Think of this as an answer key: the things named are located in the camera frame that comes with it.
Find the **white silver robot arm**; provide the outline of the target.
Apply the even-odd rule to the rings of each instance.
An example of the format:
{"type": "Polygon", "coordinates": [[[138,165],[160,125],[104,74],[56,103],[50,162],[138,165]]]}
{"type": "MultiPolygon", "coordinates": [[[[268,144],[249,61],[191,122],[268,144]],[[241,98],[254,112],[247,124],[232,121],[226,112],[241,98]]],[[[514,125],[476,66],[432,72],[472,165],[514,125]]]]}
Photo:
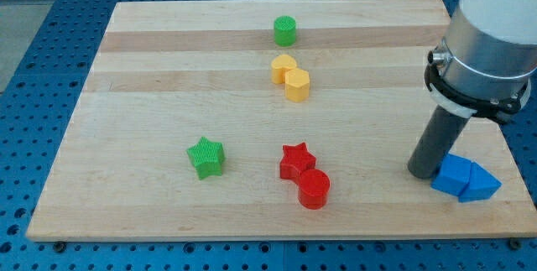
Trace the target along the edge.
{"type": "Polygon", "coordinates": [[[459,0],[427,59],[425,84],[440,107],[509,122],[536,72],[536,0],[459,0]]]}

